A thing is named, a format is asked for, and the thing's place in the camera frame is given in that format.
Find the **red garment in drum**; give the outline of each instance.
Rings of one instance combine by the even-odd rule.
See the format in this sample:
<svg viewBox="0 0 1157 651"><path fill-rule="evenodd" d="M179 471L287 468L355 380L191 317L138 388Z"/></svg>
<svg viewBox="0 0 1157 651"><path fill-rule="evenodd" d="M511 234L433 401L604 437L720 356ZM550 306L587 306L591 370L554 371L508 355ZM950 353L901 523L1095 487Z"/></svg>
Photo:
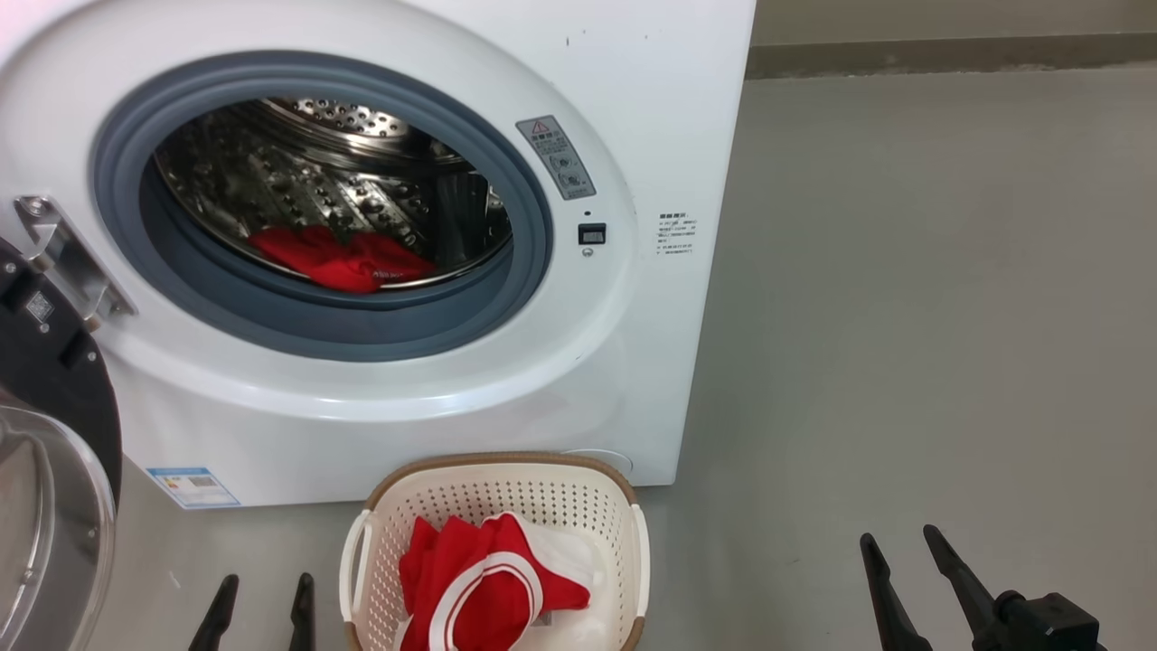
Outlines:
<svg viewBox="0 0 1157 651"><path fill-rule="evenodd" d="M381 232L355 232L342 246L326 225L275 227L253 232L249 243L271 260L342 291L368 294L383 283L417 280L435 269L434 262Z"/></svg>
<svg viewBox="0 0 1157 651"><path fill-rule="evenodd" d="M411 617L395 649L507 651L541 613L589 605L592 558L577 535L509 512L481 527L451 517L441 533L418 518L398 562Z"/></svg>

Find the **white plastic basket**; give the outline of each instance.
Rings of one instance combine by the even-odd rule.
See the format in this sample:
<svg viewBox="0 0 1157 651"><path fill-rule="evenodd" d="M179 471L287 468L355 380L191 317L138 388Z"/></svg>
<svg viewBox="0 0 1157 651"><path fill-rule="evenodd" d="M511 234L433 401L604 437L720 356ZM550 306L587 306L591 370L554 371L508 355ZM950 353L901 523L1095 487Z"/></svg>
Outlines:
<svg viewBox="0 0 1157 651"><path fill-rule="evenodd" d="M383 481L354 520L341 554L339 601L354 651L391 651L406 619L398 558L414 518L441 528L503 511L582 537L596 550L590 607L557 611L518 651L627 651L642 635L650 590L647 523L634 490L610 466L560 454L467 454L412 464Z"/></svg>

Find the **white washing machine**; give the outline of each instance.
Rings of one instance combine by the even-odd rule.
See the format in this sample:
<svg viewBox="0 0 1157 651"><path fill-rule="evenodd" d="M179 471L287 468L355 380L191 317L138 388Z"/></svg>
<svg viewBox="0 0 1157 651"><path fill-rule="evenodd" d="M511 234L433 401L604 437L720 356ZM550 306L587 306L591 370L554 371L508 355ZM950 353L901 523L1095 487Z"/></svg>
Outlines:
<svg viewBox="0 0 1157 651"><path fill-rule="evenodd" d="M106 367L125 454L185 508L481 451L671 483L752 13L0 0L0 237L31 260L0 309Z"/></svg>

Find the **brown basket rim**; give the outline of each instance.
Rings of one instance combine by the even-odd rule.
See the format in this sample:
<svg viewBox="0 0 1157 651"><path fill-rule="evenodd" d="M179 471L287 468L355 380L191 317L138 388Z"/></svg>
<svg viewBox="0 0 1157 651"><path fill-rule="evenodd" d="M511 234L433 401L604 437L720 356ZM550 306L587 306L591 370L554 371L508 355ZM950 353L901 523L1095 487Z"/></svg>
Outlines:
<svg viewBox="0 0 1157 651"><path fill-rule="evenodd" d="M442 468L458 468L462 466L484 466L493 464L546 464L597 471L614 481L619 489L622 490L622 495L626 496L627 502L632 506L639 504L639 498L635 496L634 487L632 487L631 482L622 476L622 473L619 473L610 465L598 461L597 459L578 457L576 454L558 454L551 452L481 452L476 454L435 457L433 459L425 459L422 461L407 464L393 473L390 473L389 476L382 480L382 483L377 484L374 493L369 495L369 500L366 501L364 508L368 511L376 510L377 503L382 501L382 496L385 495L385 491L390 490L390 488L410 475L417 475L418 473L423 473L426 471L439 471ZM644 621L646 617L635 617L634 623L631 624L631 632L627 635L627 641L622 644L621 651L633 651L635 646L639 645L639 639L643 635ZM345 630L346 641L349 643L351 651L363 651L361 642L358 639L358 627L353 622L346 622Z"/></svg>

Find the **clothes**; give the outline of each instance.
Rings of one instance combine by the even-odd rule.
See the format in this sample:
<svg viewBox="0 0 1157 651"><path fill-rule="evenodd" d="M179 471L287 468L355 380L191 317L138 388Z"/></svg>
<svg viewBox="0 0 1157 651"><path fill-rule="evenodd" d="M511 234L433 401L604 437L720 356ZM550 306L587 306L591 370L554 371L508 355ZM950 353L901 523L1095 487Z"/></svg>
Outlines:
<svg viewBox="0 0 1157 651"><path fill-rule="evenodd" d="M589 605L594 554L515 513L481 527L451 517L441 533L418 518L398 574L411 617L396 649L507 651L541 613Z"/></svg>
<svg viewBox="0 0 1157 651"><path fill-rule="evenodd" d="M326 225L277 227L253 232L249 243L318 284L344 291L368 294L384 282L417 280L435 269L434 262L381 232L355 232L342 246Z"/></svg>

